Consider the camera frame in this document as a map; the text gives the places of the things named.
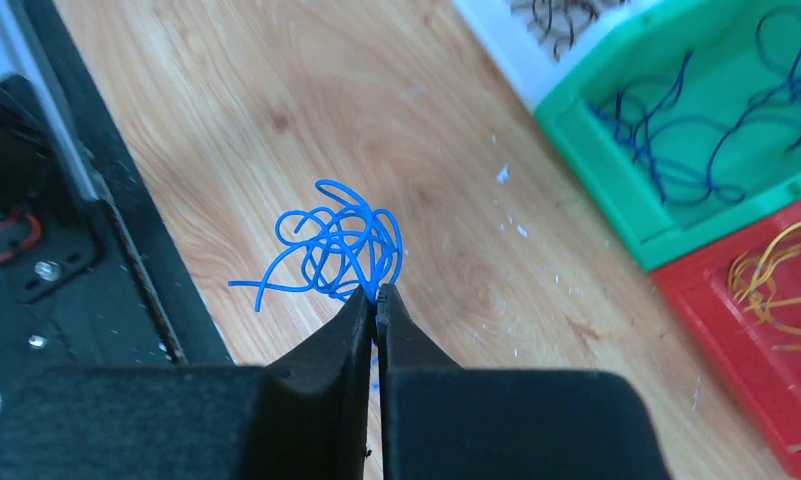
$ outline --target wooden floor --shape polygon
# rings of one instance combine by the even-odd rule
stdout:
[[[227,287],[264,273],[277,216],[326,203],[313,183],[334,178],[397,215],[400,290],[459,363],[618,372],[677,478],[783,478],[447,0],[56,3],[240,362],[338,309],[269,293],[257,314]]]

